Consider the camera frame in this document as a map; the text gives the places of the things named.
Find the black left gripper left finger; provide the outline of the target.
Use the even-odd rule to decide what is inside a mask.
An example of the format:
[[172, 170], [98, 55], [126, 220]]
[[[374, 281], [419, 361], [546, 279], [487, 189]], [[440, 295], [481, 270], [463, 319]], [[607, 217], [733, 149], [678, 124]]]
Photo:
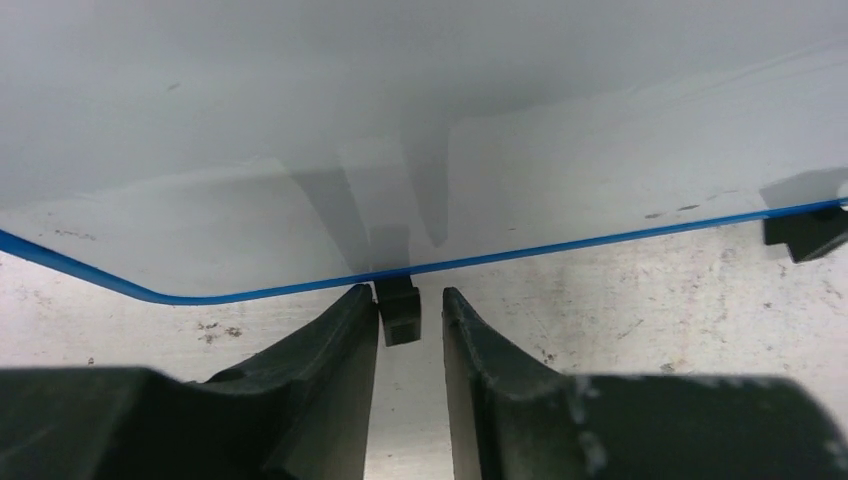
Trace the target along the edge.
[[357, 284], [208, 381], [142, 367], [5, 369], [5, 479], [359, 479], [379, 312]]

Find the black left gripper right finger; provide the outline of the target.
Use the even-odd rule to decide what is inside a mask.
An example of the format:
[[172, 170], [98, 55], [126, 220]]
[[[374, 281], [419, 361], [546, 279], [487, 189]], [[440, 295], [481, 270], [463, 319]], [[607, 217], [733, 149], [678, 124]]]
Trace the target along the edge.
[[458, 479], [843, 479], [847, 441], [772, 376], [566, 374], [443, 292]]

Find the blue framed whiteboard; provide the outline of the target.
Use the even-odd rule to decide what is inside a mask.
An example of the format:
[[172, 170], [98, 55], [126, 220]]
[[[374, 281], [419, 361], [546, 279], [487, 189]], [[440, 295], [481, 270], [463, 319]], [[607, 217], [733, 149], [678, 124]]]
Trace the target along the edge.
[[846, 198], [843, 1], [1, 5], [1, 248], [140, 300]]

